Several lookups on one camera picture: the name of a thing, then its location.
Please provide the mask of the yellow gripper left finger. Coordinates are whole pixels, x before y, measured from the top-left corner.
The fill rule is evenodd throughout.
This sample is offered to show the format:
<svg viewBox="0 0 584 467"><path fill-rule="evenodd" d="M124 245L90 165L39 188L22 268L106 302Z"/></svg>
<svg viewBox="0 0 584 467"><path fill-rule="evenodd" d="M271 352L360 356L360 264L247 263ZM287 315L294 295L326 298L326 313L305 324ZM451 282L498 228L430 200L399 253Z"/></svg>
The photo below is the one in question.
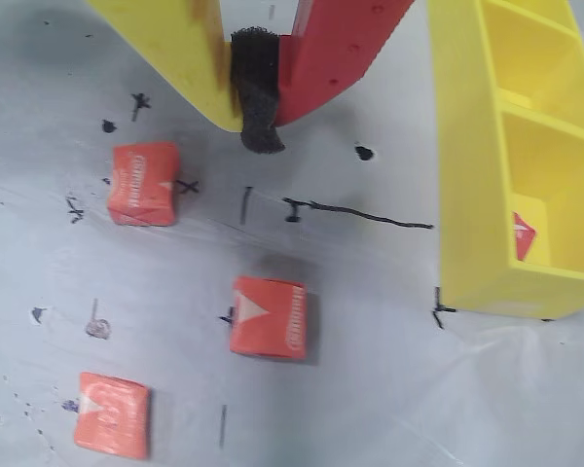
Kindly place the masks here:
<svg viewBox="0 0 584 467"><path fill-rule="evenodd" d="M214 125L242 129L220 3L99 0L92 8Z"/></svg>

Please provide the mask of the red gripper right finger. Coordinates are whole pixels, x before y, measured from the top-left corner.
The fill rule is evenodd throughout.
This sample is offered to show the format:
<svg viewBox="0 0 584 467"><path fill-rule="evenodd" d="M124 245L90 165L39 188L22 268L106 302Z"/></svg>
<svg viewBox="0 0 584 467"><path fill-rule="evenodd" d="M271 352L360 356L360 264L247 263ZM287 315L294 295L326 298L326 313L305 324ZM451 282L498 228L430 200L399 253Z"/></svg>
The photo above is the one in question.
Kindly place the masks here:
<svg viewBox="0 0 584 467"><path fill-rule="evenodd" d="M410 7L403 0L301 1L288 35L258 26L234 32L230 78L244 147L283 151L277 128L358 82Z"/></svg>

